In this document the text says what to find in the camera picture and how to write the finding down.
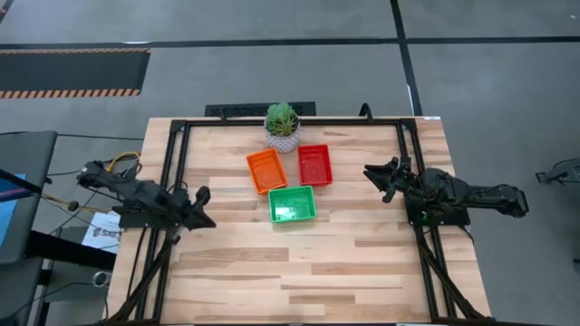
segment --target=potted plant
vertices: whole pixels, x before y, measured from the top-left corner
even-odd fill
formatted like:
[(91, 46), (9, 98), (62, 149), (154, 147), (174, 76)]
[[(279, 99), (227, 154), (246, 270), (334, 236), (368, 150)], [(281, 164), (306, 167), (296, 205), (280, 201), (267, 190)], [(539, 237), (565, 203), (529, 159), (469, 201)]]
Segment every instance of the potted plant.
[(268, 147), (280, 153), (287, 153), (298, 147), (300, 118), (288, 103), (270, 105), (264, 127)]

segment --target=yellow cable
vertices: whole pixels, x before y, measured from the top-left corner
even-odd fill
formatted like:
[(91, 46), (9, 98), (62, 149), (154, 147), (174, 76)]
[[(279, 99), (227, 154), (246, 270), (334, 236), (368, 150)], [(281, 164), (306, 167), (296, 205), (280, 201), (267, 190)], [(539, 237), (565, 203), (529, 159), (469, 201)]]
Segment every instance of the yellow cable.
[(110, 173), (112, 173), (112, 170), (115, 167), (115, 164), (117, 163), (117, 161), (120, 160), (121, 158), (126, 158), (128, 156), (135, 156), (137, 158), (140, 158), (140, 155), (139, 155), (138, 152), (124, 152), (124, 153), (121, 153), (121, 154), (117, 155), (117, 157), (107, 167), (107, 171), (109, 171)]
[[(46, 200), (50, 200), (50, 201), (53, 201), (55, 203), (65, 205), (65, 206), (67, 206), (67, 209), (68, 209), (68, 206), (71, 204), (71, 202), (67, 202), (66, 200), (62, 200), (58, 197), (54, 197), (51, 195), (42, 194), (42, 197)], [(87, 207), (87, 206), (79, 206), (79, 209), (83, 210), (83, 211), (87, 211), (87, 212), (93, 212), (93, 213), (109, 213), (109, 211), (111, 211), (110, 209)]]

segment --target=concrete floor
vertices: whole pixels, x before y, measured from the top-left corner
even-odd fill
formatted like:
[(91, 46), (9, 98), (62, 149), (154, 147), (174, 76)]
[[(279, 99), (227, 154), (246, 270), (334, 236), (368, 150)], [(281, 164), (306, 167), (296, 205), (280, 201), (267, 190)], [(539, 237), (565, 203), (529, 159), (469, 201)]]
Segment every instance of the concrete floor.
[[(401, 0), (408, 37), (580, 35), (576, 0)], [(0, 43), (393, 37), (386, 0), (15, 0)], [(580, 324), (580, 187), (534, 173), (580, 154), (580, 43), (412, 45), (423, 112), (441, 116), (459, 177), (526, 191), (523, 219), (471, 212), (491, 310), (503, 321)], [(55, 129), (142, 137), (149, 117), (206, 104), (316, 101), (319, 115), (411, 115), (397, 45), (154, 49), (136, 98), (1, 100), (0, 132)], [(59, 139), (52, 172), (139, 149), (139, 141)], [(72, 177), (47, 191), (85, 200)], [(109, 203), (98, 200), (96, 206)], [(34, 228), (66, 216), (42, 205)], [(71, 225), (81, 225), (79, 221)], [(102, 298), (55, 304), (49, 325), (92, 322)]]

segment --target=wooden table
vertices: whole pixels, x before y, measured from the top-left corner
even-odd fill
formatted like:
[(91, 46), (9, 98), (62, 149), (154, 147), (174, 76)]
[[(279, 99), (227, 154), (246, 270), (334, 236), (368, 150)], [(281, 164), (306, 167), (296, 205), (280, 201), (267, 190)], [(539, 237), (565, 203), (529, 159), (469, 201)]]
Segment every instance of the wooden table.
[[(141, 179), (160, 181), (170, 121), (150, 120)], [(417, 118), (417, 124), (426, 166), (453, 174), (441, 121)], [(410, 136), (406, 139), (412, 153)], [(247, 154), (266, 148), (263, 129), (192, 129), (184, 181), (191, 195), (209, 186), (206, 212), (217, 228), (182, 234), (171, 256), (162, 323), (430, 320), (402, 195), (384, 204), (363, 175), (364, 164), (385, 164), (400, 155), (395, 128), (304, 127), (301, 143), (329, 145), (334, 182), (314, 189), (313, 222), (274, 225), (267, 196), (256, 194), (246, 163)], [(179, 139), (175, 149), (174, 164)], [(296, 151), (280, 157), (289, 186), (299, 186)], [(440, 233), (451, 279), (476, 309), (489, 314), (473, 244), (457, 227), (441, 227)], [(130, 230), (122, 236), (109, 290), (111, 313), (125, 300), (139, 235)], [(146, 246), (144, 241), (136, 280)], [(433, 280), (444, 316), (434, 274)], [(149, 295), (146, 316), (152, 303)]]

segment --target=green tray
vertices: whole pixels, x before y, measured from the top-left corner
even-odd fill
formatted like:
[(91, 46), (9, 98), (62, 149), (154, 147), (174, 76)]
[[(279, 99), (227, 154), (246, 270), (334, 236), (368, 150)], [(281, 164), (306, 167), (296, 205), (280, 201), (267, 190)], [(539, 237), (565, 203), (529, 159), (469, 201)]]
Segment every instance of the green tray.
[(270, 190), (268, 199), (273, 223), (304, 221), (316, 217), (312, 186)]

